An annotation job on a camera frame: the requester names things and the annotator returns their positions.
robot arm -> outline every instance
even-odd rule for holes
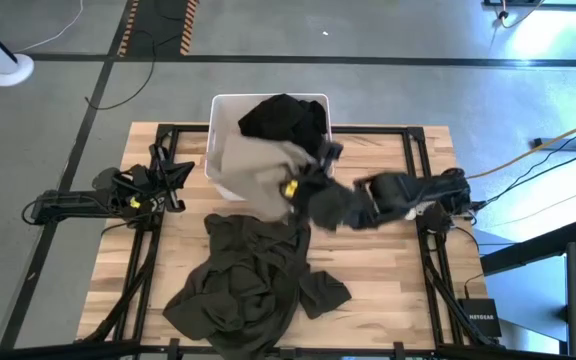
[[[130,170],[109,168],[92,182],[93,191],[48,190],[39,195],[22,213],[31,225],[44,225],[67,218],[122,218],[126,222],[145,219],[157,211],[181,212],[184,202],[176,189],[183,188],[195,163],[172,163],[165,148],[151,145],[154,166],[135,165]],[[32,221],[25,218],[28,207]]]
[[[357,179],[353,189],[346,188],[328,176],[328,168],[341,150],[340,144],[324,144],[319,164],[309,166],[280,187],[295,212],[311,218],[319,227],[377,228],[427,213],[432,215],[428,222],[431,229],[442,231],[449,228],[451,214],[470,208],[470,186],[461,169],[449,169],[427,179],[385,172]]]

butcher block tabletop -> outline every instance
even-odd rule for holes
[[[121,170],[134,164],[148,165],[148,146],[154,143],[158,123],[135,122],[130,129]],[[426,126],[426,146],[433,174],[455,167],[455,153],[447,126]],[[206,340],[192,341],[179,333],[162,316],[166,303],[186,282],[186,277],[209,255],[206,215],[256,215],[245,202],[222,199],[204,175],[207,133],[182,133],[175,162],[194,161],[196,166],[185,187],[178,190],[186,203],[183,213],[166,213],[148,301],[142,344],[168,345],[179,338],[185,346],[209,346]],[[334,177],[350,186],[353,179],[383,171],[406,171],[400,135],[334,134],[343,144],[335,163]],[[417,147],[413,146],[416,169],[421,176]],[[107,225],[118,224],[109,220]],[[467,222],[459,226],[471,232]],[[121,296],[134,230],[120,227],[101,239],[77,338],[89,335],[106,317]],[[144,239],[146,253],[148,239]],[[473,240],[461,231],[448,233],[446,250],[456,297],[463,297],[464,282],[482,273],[479,252]],[[308,262],[312,271],[325,270],[342,281],[352,299],[334,311],[310,320],[301,307],[278,347],[392,349],[403,342],[406,349],[434,349],[430,314],[422,275],[419,243],[414,221],[397,221],[377,230],[352,231],[341,227],[336,233],[313,226]],[[471,297],[487,297],[483,277],[468,284]],[[448,311],[438,295],[444,340],[450,343]],[[136,313],[131,303],[125,337],[130,338]]]

white laundry basket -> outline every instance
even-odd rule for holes
[[[212,99],[210,108],[210,125],[208,126],[208,143],[206,144],[206,154],[213,151],[219,151],[223,146],[226,136],[230,132],[239,133],[239,124],[237,122],[244,117],[250,110],[259,105],[260,102],[275,96],[277,94],[222,94]],[[332,131],[330,128],[330,107],[328,106],[328,97],[324,94],[288,94],[297,100],[316,101],[326,110],[326,127],[328,133],[326,139],[332,141]],[[204,164],[204,174],[211,179],[208,166],[208,156]],[[242,201],[241,196],[215,184],[217,191],[226,200]]]

beige cloth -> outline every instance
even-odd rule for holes
[[[223,151],[208,154],[208,175],[214,182],[243,197],[273,221],[284,217],[290,205],[279,185],[299,167],[315,160],[301,147],[287,141],[269,141],[230,134]]]

concrete floor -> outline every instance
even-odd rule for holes
[[[106,53],[125,2],[84,3],[81,22],[36,51]],[[0,37],[13,49],[25,47],[58,32],[77,11],[77,0],[0,0]],[[377,0],[370,6],[204,0],[191,54],[576,59],[576,12],[537,12],[514,30],[499,29],[491,47],[493,18],[478,0]],[[149,66],[115,64],[102,105],[131,95]],[[19,211],[56,186],[86,110],[83,97],[91,95],[101,64],[36,67],[27,83],[0,88],[0,329],[37,239],[38,229],[25,226]],[[468,173],[524,152],[534,137],[576,126],[576,68],[158,63],[138,97],[97,114],[73,189],[89,188],[100,170],[119,164],[132,121],[203,122],[214,95],[267,92],[325,93],[337,124],[449,125]],[[472,181],[473,197],[496,195],[544,156]],[[557,154],[548,164],[570,156]],[[576,199],[499,224],[575,193],[573,163],[500,199],[479,214],[477,227],[514,241],[528,239],[576,220]],[[59,226],[17,346],[72,341],[102,227],[101,221],[83,220]]]

